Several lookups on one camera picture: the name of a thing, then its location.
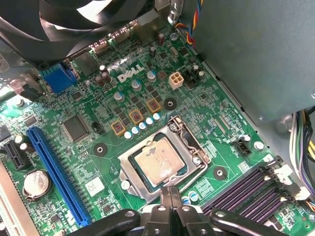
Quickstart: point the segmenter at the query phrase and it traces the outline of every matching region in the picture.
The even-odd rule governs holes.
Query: pcie x16 slot
[[[60,191],[76,223],[79,226],[89,225],[91,217],[53,150],[49,146],[43,131],[40,128],[33,126],[29,128],[26,133],[40,156],[40,159],[44,163],[54,184]]]

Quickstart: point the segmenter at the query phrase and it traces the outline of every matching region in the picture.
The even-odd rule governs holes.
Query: black fan
[[[46,70],[148,12],[154,2],[2,0],[0,38],[34,67]],[[91,4],[103,5],[92,19],[80,13]]]

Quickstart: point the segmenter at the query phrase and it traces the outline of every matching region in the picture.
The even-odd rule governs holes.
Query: pci slot
[[[76,223],[83,227],[89,225],[91,217],[51,149],[44,132],[40,128],[33,126],[26,133],[44,163],[51,179],[60,191]]]
[[[0,161],[0,216],[12,236],[39,236],[19,193]]]

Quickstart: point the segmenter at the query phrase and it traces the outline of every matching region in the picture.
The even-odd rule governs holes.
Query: capacitor
[[[110,75],[107,72],[102,72],[100,76],[108,84],[113,81],[112,77],[110,77]]]
[[[126,132],[124,133],[124,137],[125,137],[125,139],[127,139],[127,140],[131,140],[131,139],[132,139],[132,133],[129,132],[129,131],[126,131]]]
[[[140,130],[146,130],[147,129],[147,125],[144,122],[140,122],[139,123],[139,129]]]
[[[19,145],[22,143],[31,143],[29,137],[23,134],[18,134],[17,136],[15,136],[14,142]]]
[[[114,93],[114,99],[117,102],[123,102],[125,99],[125,95],[122,92],[117,91]]]
[[[197,202],[199,199],[198,194],[195,191],[190,191],[188,197],[192,202]]]
[[[147,125],[153,125],[153,119],[151,117],[146,118]]]
[[[157,49],[155,47],[150,47],[149,55],[151,58],[155,58],[157,54]]]
[[[94,79],[95,79],[95,82],[98,84],[98,86],[100,87],[105,86],[105,80],[101,76],[96,75]]]
[[[149,82],[153,83],[157,80],[157,77],[156,77],[155,73],[150,70],[147,72],[147,79]]]
[[[100,72],[106,72],[107,74],[109,74],[109,71],[105,65],[100,65],[99,70],[100,70]]]
[[[133,80],[131,82],[131,87],[134,91],[140,91],[141,90],[141,84],[140,84],[140,81],[138,80]]]
[[[153,114],[153,119],[154,119],[155,121],[159,121],[159,120],[161,119],[160,114],[159,114],[159,113],[154,113],[154,114]]]
[[[28,152],[35,152],[34,147],[31,144],[28,144],[28,143],[22,143],[20,145],[20,150],[28,151]]]
[[[49,193],[52,189],[52,182],[45,171],[33,171],[24,179],[23,195],[30,201]]]
[[[187,196],[182,197],[182,202],[184,205],[190,205],[191,204],[191,201],[190,201],[189,197],[187,197]]]
[[[163,46],[164,41],[165,41],[165,35],[164,35],[164,33],[159,33],[159,34],[158,34],[158,38],[157,38],[157,44],[158,44],[159,46]]]
[[[135,126],[135,127],[131,128],[131,132],[132,132],[134,135],[138,135],[138,134],[140,134],[140,129]]]
[[[192,66],[192,72],[194,75],[198,75],[198,72],[199,72],[199,66],[198,65],[193,65]]]

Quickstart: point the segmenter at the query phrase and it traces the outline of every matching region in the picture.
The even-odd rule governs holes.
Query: chipset
[[[63,128],[72,142],[76,142],[86,136],[89,131],[78,115],[74,115],[63,122]]]

